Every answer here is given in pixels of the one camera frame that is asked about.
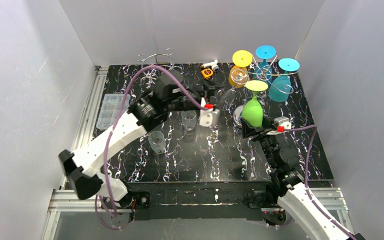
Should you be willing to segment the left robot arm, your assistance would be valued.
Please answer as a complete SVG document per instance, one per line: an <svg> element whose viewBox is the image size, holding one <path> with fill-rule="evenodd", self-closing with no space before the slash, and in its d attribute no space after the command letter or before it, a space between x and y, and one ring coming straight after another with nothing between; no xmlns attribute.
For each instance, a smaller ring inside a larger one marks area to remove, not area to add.
<svg viewBox="0 0 384 240"><path fill-rule="evenodd" d="M131 142L165 122L169 113L199 111L199 125L217 124L220 111L210 103L210 97L222 86L203 79L199 85L185 88L183 80L178 71L162 74L98 137L81 148L65 149L58 154L64 175L79 200L93 196L116 202L123 199L129 192L127 186L120 179L101 173L101 167Z"/></svg>

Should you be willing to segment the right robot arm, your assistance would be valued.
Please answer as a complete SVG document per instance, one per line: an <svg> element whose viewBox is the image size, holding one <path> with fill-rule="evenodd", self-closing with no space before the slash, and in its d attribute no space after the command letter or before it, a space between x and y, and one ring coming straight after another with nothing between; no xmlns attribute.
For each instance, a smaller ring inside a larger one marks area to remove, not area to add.
<svg viewBox="0 0 384 240"><path fill-rule="evenodd" d="M270 174L271 182L266 186L264 202L277 205L289 213L311 240L364 239L361 233L352 233L329 213L310 189L308 171L301 175L295 169L295 149L280 146L276 139L277 135L285 132L311 129L316 134L316 125L292 128L289 119L283 116L274 120L265 118L260 126L252 126L244 118L240 123L243 138L252 137L261 143L266 160L274 169Z"/></svg>

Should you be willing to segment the green plastic wine glass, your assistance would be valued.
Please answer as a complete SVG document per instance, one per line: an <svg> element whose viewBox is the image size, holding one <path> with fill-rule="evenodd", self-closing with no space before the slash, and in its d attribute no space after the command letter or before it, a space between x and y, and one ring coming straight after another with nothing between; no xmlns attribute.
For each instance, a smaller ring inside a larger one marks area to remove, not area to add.
<svg viewBox="0 0 384 240"><path fill-rule="evenodd" d="M257 93L266 91L269 86L265 81L262 80L250 80L244 87L252 91L253 96L249 100L241 111L241 120L245 120L254 128L260 128L262 126L264 118L264 110L262 105L257 99Z"/></svg>

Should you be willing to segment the orange plastic wine glass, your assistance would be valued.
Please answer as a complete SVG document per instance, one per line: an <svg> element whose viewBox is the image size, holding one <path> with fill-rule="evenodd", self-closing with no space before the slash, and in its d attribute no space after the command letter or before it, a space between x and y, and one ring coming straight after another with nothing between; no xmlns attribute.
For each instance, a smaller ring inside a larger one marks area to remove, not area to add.
<svg viewBox="0 0 384 240"><path fill-rule="evenodd" d="M228 82L232 90L244 87L250 80L248 66L252 61L252 54L247 50L238 50L232 55L233 67L228 75Z"/></svg>

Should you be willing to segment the blue plastic wine glass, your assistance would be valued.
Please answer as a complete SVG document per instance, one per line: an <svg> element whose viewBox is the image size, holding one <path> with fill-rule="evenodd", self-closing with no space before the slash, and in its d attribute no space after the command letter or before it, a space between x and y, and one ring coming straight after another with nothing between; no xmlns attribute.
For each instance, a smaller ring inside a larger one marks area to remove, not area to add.
<svg viewBox="0 0 384 240"><path fill-rule="evenodd" d="M272 83L272 67L267 60L276 56L276 49L271 45L261 45L255 50L258 58L262 59L253 71L253 79L265 82L268 86Z"/></svg>
<svg viewBox="0 0 384 240"><path fill-rule="evenodd" d="M278 61L278 67L283 70L283 74L271 82L268 96L272 101L282 103L293 92L290 75L299 70L300 63L294 58L282 58Z"/></svg>

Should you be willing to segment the tall clear champagne flute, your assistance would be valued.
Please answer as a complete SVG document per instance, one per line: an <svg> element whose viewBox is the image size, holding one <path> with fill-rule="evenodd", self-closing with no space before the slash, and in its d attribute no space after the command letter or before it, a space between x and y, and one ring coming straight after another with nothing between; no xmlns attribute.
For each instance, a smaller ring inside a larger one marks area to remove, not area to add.
<svg viewBox="0 0 384 240"><path fill-rule="evenodd" d="M235 100L236 89L244 87L249 80L248 70L245 67L234 66L228 75L230 88L222 94L218 107L223 111L227 111Z"/></svg>

